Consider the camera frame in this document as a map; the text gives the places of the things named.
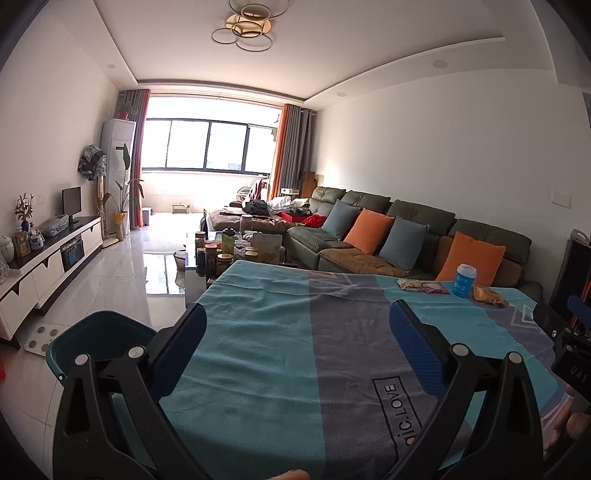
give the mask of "trash can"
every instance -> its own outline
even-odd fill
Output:
[[[68,328],[49,344],[45,360],[62,385],[74,359],[87,353],[97,360],[123,355],[138,345],[147,346],[156,330],[117,312],[96,312]]]
[[[142,208],[142,217],[144,218],[144,226],[150,224],[150,215],[152,215],[152,207]]]

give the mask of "wooden cabinet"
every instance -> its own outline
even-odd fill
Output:
[[[17,282],[6,296],[0,300],[0,309],[6,327],[10,334],[14,334],[23,319],[33,309],[39,300],[33,275],[27,275]]]
[[[103,237],[100,232],[100,223],[97,223],[82,232],[82,243],[84,244],[85,255],[92,252],[96,246],[102,242]]]
[[[39,298],[45,295],[45,292],[58,281],[64,274],[64,264],[61,261],[61,252],[58,250],[50,257],[42,261],[39,266],[33,270],[33,280]]]

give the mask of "hand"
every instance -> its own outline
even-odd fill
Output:
[[[269,480],[310,480],[310,476],[303,470],[290,470]]]
[[[591,415],[584,413],[570,413],[573,405],[574,388],[566,387],[566,393],[571,395],[564,400],[551,414],[542,421],[544,429],[544,450],[555,445],[564,435],[565,431],[573,440],[578,439],[587,426],[591,423]]]

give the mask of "stool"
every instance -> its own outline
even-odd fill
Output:
[[[173,213],[191,213],[191,205],[188,203],[173,203]]]

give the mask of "blue pillow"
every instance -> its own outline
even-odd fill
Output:
[[[428,231],[428,225],[396,217],[378,256],[395,267],[410,272],[414,268]]]
[[[337,240],[342,240],[351,225],[353,225],[358,214],[359,209],[357,207],[352,207],[337,200],[324,222],[322,230],[334,236]]]

